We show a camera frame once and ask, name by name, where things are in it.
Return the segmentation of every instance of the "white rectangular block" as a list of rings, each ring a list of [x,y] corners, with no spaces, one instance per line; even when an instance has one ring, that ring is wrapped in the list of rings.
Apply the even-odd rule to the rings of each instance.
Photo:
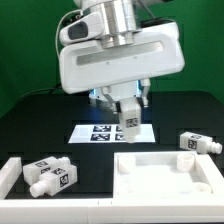
[[[5,199],[21,173],[21,158],[10,158],[0,170],[0,199]]]

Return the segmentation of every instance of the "black table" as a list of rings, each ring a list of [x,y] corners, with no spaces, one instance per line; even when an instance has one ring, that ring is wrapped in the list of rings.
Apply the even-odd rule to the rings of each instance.
[[[118,117],[89,105],[87,96],[29,96],[0,120],[0,166],[13,156],[21,157],[23,165],[68,156],[78,167],[79,181],[53,198],[111,198],[114,152],[181,150],[179,136],[185,131],[211,136],[224,145],[224,106],[211,94],[158,92],[149,100],[142,123],[152,123],[156,143],[68,144],[76,124],[116,124]],[[224,153],[211,157],[224,174]],[[22,175],[7,196],[20,198],[32,198]]]

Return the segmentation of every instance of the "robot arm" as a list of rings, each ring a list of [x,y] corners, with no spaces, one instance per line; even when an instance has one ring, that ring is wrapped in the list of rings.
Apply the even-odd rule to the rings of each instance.
[[[170,0],[148,0],[147,5]],[[175,22],[141,28],[132,0],[75,1],[81,18],[60,31],[62,87],[67,93],[96,89],[119,113],[127,142],[140,133],[149,78],[179,72],[184,58]],[[136,80],[143,91],[136,93]]]

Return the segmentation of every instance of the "white object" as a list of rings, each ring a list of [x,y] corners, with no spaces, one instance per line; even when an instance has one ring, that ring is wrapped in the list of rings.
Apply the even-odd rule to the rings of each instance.
[[[134,155],[121,155],[118,158],[118,169],[120,173],[130,174],[135,170],[136,161]]]
[[[212,188],[208,184],[205,184],[202,182],[196,182],[192,184],[191,193],[192,194],[211,194]]]
[[[21,173],[21,158],[10,158],[0,170],[0,199],[5,199]]]
[[[180,148],[196,150],[200,154],[209,152],[220,154],[222,152],[222,145],[212,141],[211,137],[185,132],[180,135]]]
[[[194,155],[179,153],[177,155],[177,169],[181,172],[192,172],[194,170]]]
[[[68,157],[56,159],[51,156],[49,158],[25,165],[23,166],[24,180],[31,186],[39,180],[40,174],[63,164],[71,164]]]
[[[85,24],[87,27],[87,35],[84,38],[79,39],[71,39],[69,35],[69,29],[72,29],[74,26],[79,26],[79,24]],[[88,39],[93,39],[98,36],[100,36],[104,31],[103,27],[103,21],[101,14],[98,12],[91,13],[90,15],[85,16],[84,18],[78,20],[77,22],[74,22],[70,24],[69,26],[66,26],[60,31],[60,41],[61,43],[66,46],[68,44],[81,42],[81,41],[87,41]]]
[[[194,169],[190,163],[187,172],[188,164],[184,161],[180,172],[177,165],[179,155],[181,160],[188,158],[194,161]],[[135,157],[135,168],[129,174],[120,172],[120,157],[123,156]],[[144,201],[161,197],[175,200],[183,200],[184,197],[185,200],[186,197],[195,197],[196,190],[200,190],[195,183],[199,182],[209,185],[211,195],[222,198],[224,203],[224,179],[209,155],[198,155],[196,152],[129,152],[115,153],[114,156],[113,196],[116,200]]]
[[[66,46],[60,53],[62,87],[76,93],[181,71],[178,38],[177,24],[169,23],[143,29],[134,44],[118,49],[104,49],[98,40]]]
[[[120,124],[127,142],[135,142],[140,134],[141,107],[136,98],[120,100],[121,113],[119,113]]]
[[[123,137],[118,124],[76,125],[68,143],[123,143]],[[151,124],[141,124],[135,142],[155,142]]]
[[[171,168],[176,169],[176,157],[178,153],[179,152],[134,153],[134,155],[137,156],[136,170],[141,168],[140,164],[142,164],[144,170],[147,165],[152,164],[154,161],[154,165],[157,164],[157,166],[167,164],[167,171],[171,172]],[[120,224],[223,222],[223,177],[209,155],[197,155],[196,152],[190,153],[195,155],[195,170],[197,170],[198,175],[202,177],[201,180],[198,181],[209,184],[213,189],[212,194],[201,194],[201,196],[198,196],[198,194],[173,194],[166,196],[152,194],[151,197],[142,197],[137,200],[135,198],[133,200],[128,198],[127,200],[127,198],[124,198],[124,195],[120,195],[123,199],[122,197],[119,198],[119,195],[116,195],[116,198],[106,199],[4,200],[0,201],[0,223]],[[115,163],[118,161],[117,155],[118,154],[115,154]],[[190,174],[178,172],[178,175],[186,179],[185,177]],[[168,181],[165,182],[166,184],[164,187],[167,186],[167,183],[172,183],[172,179],[167,179]]]
[[[53,196],[75,182],[77,182],[76,166],[64,164],[41,174],[39,181],[30,187],[30,193],[34,198],[42,196],[44,193]]]

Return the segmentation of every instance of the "green backdrop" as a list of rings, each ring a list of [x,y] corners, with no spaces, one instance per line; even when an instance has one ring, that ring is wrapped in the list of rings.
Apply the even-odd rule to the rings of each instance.
[[[0,117],[24,94],[60,82],[54,47],[72,0],[0,0]],[[152,91],[199,90],[224,103],[224,0],[174,0],[152,7],[177,20],[186,67],[152,80]],[[141,11],[140,17],[147,18]]]

